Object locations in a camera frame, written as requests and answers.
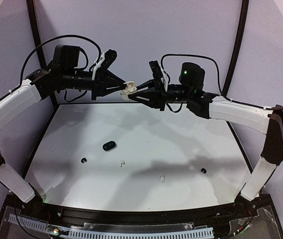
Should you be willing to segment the white earbud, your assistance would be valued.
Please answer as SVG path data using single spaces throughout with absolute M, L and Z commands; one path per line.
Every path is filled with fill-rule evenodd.
M 120 167 L 123 167 L 125 164 L 126 164 L 125 161 L 123 161 L 123 160 L 120 161 Z
M 159 179 L 160 179 L 160 181 L 161 181 L 161 183 L 162 183 L 162 184 L 164 184 L 164 183 L 165 183 L 165 176 L 164 176 L 164 175 L 160 176 L 160 178 L 159 178 Z

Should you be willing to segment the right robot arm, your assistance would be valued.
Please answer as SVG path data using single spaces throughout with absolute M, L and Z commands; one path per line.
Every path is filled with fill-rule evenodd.
M 153 79 L 139 86 L 128 82 L 121 92 L 124 99 L 160 111 L 168 103 L 185 103 L 200 118 L 240 124 L 266 136 L 260 159 L 238 195 L 238 198 L 247 201 L 255 199 L 283 161 L 283 107 L 257 107 L 205 92 L 205 71 L 191 62 L 182 64 L 177 85 L 168 83 L 169 77 L 157 61 L 151 61 L 149 65 Z

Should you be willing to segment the white earbud charging case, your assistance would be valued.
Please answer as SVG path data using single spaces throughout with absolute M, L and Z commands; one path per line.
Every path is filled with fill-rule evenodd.
M 138 91 L 137 85 L 134 81 L 128 81 L 124 83 L 125 88 L 120 91 L 121 98 L 125 101 L 129 100 L 129 95 Z

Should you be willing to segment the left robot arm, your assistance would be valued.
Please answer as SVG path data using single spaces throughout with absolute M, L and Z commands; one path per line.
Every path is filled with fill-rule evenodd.
M 90 91 L 91 99 L 95 100 L 125 88 L 124 80 L 108 69 L 117 57 L 115 50 L 102 53 L 91 71 L 78 67 L 82 51 L 78 46 L 56 46 L 47 69 L 34 71 L 3 97 L 0 100 L 0 131 L 24 110 L 54 92 L 67 89 Z M 0 182 L 26 204 L 38 197 L 37 191 L 5 162 L 1 153 Z

